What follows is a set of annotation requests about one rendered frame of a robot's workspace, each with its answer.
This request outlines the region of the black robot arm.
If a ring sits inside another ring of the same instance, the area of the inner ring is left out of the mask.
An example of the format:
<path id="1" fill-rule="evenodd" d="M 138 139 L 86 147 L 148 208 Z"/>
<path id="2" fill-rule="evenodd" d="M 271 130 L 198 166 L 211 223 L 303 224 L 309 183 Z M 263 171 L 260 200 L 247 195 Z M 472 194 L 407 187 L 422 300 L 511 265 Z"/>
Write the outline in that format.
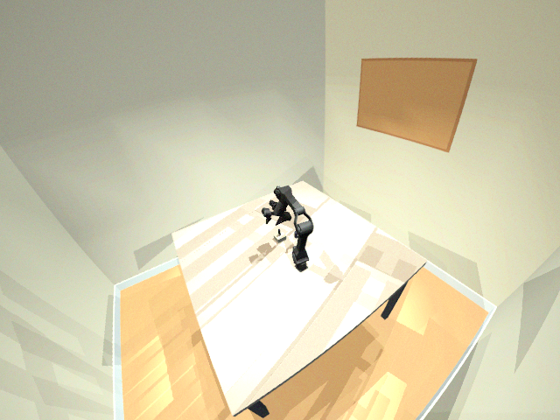
<path id="1" fill-rule="evenodd" d="M 304 270 L 308 269 L 307 262 L 310 261 L 310 257 L 305 247 L 308 236 L 311 235 L 314 231 L 312 217 L 305 211 L 305 208 L 301 206 L 297 199 L 293 196 L 291 187 L 289 185 L 283 187 L 280 187 L 280 185 L 277 186 L 274 190 L 274 194 L 279 201 L 269 201 L 269 205 L 272 206 L 272 210 L 276 207 L 276 203 L 278 203 L 278 205 L 283 208 L 286 208 L 289 205 L 295 215 L 294 226 L 297 231 L 298 238 L 297 246 L 294 246 L 292 248 L 292 258 L 293 262 L 296 264 L 294 265 L 294 267 L 300 273 L 302 273 L 304 272 Z M 308 219 L 308 221 L 297 224 L 298 216 L 301 214 L 303 214 Z"/>

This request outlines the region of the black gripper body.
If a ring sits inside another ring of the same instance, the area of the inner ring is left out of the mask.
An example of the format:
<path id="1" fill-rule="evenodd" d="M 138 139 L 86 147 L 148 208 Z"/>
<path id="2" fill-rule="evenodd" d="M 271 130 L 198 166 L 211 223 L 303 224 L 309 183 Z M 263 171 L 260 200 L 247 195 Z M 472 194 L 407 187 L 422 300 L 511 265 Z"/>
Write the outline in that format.
<path id="1" fill-rule="evenodd" d="M 286 208 L 279 206 L 278 203 L 276 203 L 276 207 L 273 209 L 273 212 L 271 212 L 269 208 L 264 207 L 262 209 L 262 215 L 263 217 L 266 218 L 270 218 L 272 215 L 280 216 L 280 217 L 282 216 L 283 219 L 286 219 L 287 221 L 291 221 L 290 213 L 286 212 Z"/>

